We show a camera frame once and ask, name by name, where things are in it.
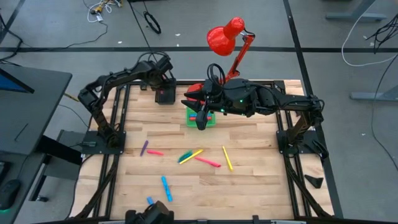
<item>lamp arm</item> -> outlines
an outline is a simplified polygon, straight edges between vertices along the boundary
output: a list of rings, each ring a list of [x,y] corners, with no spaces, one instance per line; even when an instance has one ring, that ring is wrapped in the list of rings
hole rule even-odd
[[[229,70],[229,72],[225,78],[225,82],[228,82],[228,80],[232,79],[233,77],[240,75],[239,71],[236,68],[238,67],[239,63],[241,63],[241,61],[244,57],[244,54],[248,51],[248,49],[249,49],[251,43],[254,41],[255,37],[256,36],[253,33],[249,33],[249,34],[246,34],[243,36],[243,41],[244,41],[243,47],[242,47],[241,51],[239,52],[238,56],[236,56],[235,61],[232,64],[232,67]]]

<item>wooden work surface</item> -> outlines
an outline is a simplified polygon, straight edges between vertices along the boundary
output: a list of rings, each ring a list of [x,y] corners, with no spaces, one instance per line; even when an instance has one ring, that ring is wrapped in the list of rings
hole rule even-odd
[[[285,84],[288,94],[303,94],[300,80],[285,80]],[[246,118],[217,113],[215,127],[204,131],[188,128],[185,106],[180,102],[186,90],[187,86],[177,87],[175,104],[161,106],[154,102],[153,91],[140,91],[139,86],[132,86],[124,127],[126,149],[119,162],[111,219],[124,219],[125,212],[131,209],[143,212],[148,206],[148,196],[165,203],[175,212],[176,220],[247,220],[252,215],[259,215],[260,219],[293,218],[284,161],[277,150],[276,116],[256,114]],[[113,101],[114,92],[111,92],[104,106],[108,120]],[[122,103],[121,100],[117,121]],[[285,116],[282,117],[287,127]],[[294,123],[298,120],[295,113],[292,119]],[[94,122],[91,128],[96,129]],[[140,157],[145,140],[149,141],[147,149],[162,151],[165,155],[145,153]],[[228,169],[222,145],[226,147],[233,172]],[[222,166],[215,168],[196,159],[178,164],[178,158],[189,149],[204,149],[201,157]],[[304,174],[324,177],[316,155],[305,154],[300,158]],[[102,159],[101,155],[93,156],[81,168],[72,216],[95,192]],[[167,177],[173,202],[167,201],[162,175]],[[333,213],[326,182],[321,189],[315,189],[307,180],[306,185],[318,203]],[[300,214],[304,215],[301,194],[295,189]]]

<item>pink marker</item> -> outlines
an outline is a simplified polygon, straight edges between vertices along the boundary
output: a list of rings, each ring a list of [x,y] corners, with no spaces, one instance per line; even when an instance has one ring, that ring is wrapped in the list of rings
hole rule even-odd
[[[155,150],[150,150],[150,149],[148,149],[147,152],[150,153],[150,154],[156,154],[156,155],[160,155],[160,156],[163,156],[163,155],[164,155],[163,152],[159,152],[159,151],[155,151]]]
[[[213,161],[210,161],[210,160],[201,158],[201,157],[197,157],[197,156],[196,156],[195,159],[197,159],[197,160],[199,160],[199,161],[202,161],[202,162],[206,162],[206,163],[208,163],[208,164],[210,164],[210,165],[212,165],[212,166],[214,166],[214,167],[221,167],[221,164],[218,164],[218,163],[216,163],[216,162],[213,162]]]

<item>computer mouse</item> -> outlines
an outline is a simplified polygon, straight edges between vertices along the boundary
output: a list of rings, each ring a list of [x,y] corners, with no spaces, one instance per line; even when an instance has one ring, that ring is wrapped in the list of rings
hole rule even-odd
[[[0,210],[11,208],[17,197],[21,182],[17,179],[9,180],[0,189]]]

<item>green tray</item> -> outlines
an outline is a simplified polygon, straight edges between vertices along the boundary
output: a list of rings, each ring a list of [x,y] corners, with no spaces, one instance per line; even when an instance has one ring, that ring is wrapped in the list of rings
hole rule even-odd
[[[197,128],[197,123],[195,121],[190,121],[189,120],[189,115],[190,114],[196,114],[191,108],[187,108],[187,114],[186,114],[186,119],[187,119],[187,126],[190,128]],[[216,125],[216,115],[213,113],[211,114],[211,120],[207,122],[206,128],[213,127]]]

